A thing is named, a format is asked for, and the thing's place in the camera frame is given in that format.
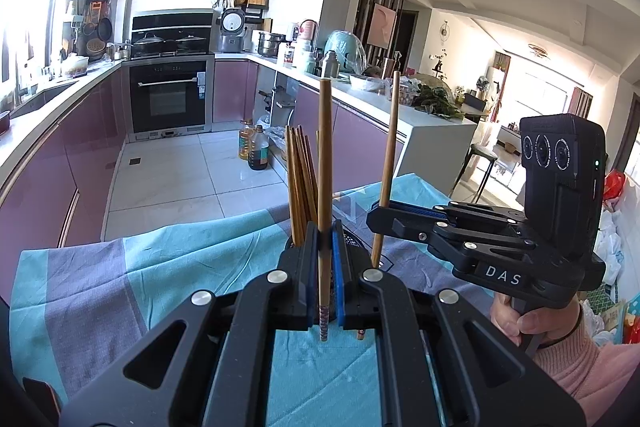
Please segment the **pink sleeve right forearm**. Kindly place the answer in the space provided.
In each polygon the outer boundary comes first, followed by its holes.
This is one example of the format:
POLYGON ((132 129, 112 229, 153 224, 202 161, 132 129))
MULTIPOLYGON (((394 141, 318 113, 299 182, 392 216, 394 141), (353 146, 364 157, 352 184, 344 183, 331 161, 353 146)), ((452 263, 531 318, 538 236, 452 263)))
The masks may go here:
POLYGON ((637 343, 599 347, 579 323, 570 335, 539 348, 534 361, 582 407, 589 426, 638 424, 631 410, 639 403, 637 343))

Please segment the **person's right hand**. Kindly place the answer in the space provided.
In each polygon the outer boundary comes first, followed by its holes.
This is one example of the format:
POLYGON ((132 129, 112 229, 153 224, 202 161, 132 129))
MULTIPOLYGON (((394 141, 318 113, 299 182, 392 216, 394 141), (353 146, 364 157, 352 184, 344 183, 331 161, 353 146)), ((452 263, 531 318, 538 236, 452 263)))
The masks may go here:
POLYGON ((495 293, 490 309, 491 323, 519 346, 525 335, 540 336, 541 343, 554 343, 570 335, 580 322, 582 307, 576 297, 563 309, 539 308, 519 314, 511 297, 495 293))

